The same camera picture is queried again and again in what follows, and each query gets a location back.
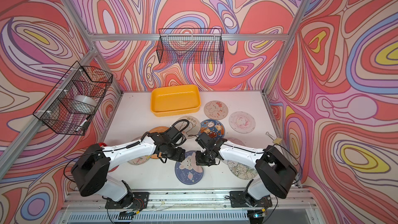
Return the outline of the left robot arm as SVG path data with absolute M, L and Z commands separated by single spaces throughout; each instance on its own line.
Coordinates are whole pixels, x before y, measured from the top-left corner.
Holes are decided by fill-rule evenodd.
M 134 194 L 123 180 L 108 175 L 109 171 L 130 160 L 158 155 L 162 163 L 169 160 L 182 162 L 185 150 L 181 147 L 189 126 L 186 119 L 176 121 L 166 131 L 145 132 L 140 138 L 117 146 L 89 146 L 71 169 L 73 180 L 82 197 L 100 195 L 120 204 L 132 202 Z

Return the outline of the yellow plastic storage box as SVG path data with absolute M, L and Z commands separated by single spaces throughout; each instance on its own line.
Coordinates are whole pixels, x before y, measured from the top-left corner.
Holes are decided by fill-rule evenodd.
M 200 93 L 195 85 L 156 88 L 151 93 L 150 109 L 157 117 L 196 113 L 200 107 Z

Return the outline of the blue toast cartoon coaster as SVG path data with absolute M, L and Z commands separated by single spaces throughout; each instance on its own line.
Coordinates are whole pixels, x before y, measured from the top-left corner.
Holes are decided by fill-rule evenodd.
M 206 119 L 201 122 L 198 134 L 206 133 L 210 138 L 224 138 L 226 129 L 219 120 Z

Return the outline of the pink swirl coaster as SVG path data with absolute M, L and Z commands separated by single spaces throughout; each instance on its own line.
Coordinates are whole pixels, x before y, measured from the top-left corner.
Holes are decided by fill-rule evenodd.
M 233 130 L 238 133 L 247 134 L 256 127 L 256 121 L 252 115 L 247 112 L 234 112 L 229 117 L 229 124 Z

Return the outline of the white bear coaster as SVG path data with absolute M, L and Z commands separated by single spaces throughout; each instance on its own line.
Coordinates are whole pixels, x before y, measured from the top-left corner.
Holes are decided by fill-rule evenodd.
M 195 118 L 193 116 L 189 116 L 189 115 L 182 116 L 181 118 L 178 119 L 178 121 L 182 120 L 182 119 L 186 119 L 189 121 L 188 127 L 182 131 L 185 138 L 186 139 L 195 138 L 195 136 L 200 132 L 201 122 L 197 118 Z

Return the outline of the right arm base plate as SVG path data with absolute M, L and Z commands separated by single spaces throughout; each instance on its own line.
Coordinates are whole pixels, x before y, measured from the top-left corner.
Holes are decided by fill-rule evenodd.
M 265 196 L 260 200 L 256 200 L 246 191 L 230 191 L 226 198 L 230 200 L 232 208 L 261 207 L 268 209 L 273 206 L 270 196 Z

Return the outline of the blue pink bunny coaster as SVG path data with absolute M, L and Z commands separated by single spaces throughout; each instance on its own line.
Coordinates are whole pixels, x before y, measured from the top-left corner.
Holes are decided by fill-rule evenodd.
M 186 151 L 185 159 L 182 162 L 176 162 L 175 175 L 185 185 L 194 185 L 203 179 L 204 169 L 197 165 L 196 151 Z

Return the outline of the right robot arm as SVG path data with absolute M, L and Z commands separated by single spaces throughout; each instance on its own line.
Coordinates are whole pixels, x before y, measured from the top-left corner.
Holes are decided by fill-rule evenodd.
M 206 133 L 198 135 L 195 141 L 202 148 L 196 152 L 198 166 L 210 167 L 219 159 L 255 169 L 258 176 L 247 187 L 247 194 L 255 200 L 268 195 L 285 199 L 297 176 L 296 168 L 275 146 L 249 148 L 224 138 L 210 138 Z

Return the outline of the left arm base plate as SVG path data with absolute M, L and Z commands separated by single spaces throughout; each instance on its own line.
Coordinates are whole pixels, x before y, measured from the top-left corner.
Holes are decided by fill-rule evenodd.
M 129 192 L 117 202 L 110 198 L 106 200 L 106 209 L 132 209 L 134 211 L 141 211 L 147 208 L 149 192 Z

